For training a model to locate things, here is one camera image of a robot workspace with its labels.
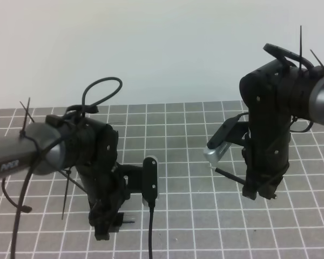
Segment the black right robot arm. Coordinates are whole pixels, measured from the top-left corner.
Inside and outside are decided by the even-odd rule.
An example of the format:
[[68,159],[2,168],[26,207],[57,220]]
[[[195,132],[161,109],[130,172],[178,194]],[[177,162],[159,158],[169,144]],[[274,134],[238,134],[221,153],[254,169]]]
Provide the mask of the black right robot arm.
[[324,67],[299,70],[275,59],[244,76],[239,90],[248,107],[242,194],[273,199],[289,168],[292,119],[324,125]]

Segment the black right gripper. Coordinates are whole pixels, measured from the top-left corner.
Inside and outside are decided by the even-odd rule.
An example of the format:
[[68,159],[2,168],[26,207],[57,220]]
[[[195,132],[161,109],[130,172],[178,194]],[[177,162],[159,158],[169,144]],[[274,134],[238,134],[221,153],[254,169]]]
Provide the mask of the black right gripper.
[[276,198],[275,191],[289,168],[291,92],[296,65],[275,59],[244,76],[239,83],[248,108],[244,159],[247,165],[242,195],[255,200]]

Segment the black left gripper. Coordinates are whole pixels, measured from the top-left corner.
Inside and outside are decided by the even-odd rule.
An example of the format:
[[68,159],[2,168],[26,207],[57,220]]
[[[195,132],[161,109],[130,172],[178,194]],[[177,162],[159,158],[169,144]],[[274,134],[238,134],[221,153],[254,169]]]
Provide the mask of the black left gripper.
[[117,161],[119,134],[111,125],[81,118],[75,120],[75,128],[84,148],[76,169],[87,192],[89,224],[94,227],[97,241],[108,241],[110,232],[119,232],[123,224],[124,213],[118,210],[132,193],[139,192],[138,188],[128,187],[125,177],[139,178],[143,169]]

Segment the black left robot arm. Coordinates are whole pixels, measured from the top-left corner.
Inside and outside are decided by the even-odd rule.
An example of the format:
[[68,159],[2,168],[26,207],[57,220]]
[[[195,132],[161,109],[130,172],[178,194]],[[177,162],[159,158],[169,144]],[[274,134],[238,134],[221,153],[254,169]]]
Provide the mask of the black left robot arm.
[[109,124],[49,115],[17,137],[0,140],[0,179],[28,169],[47,175],[75,168],[90,206],[97,240],[108,240],[123,224],[119,211],[133,193],[144,194],[146,167],[118,162],[119,135]]

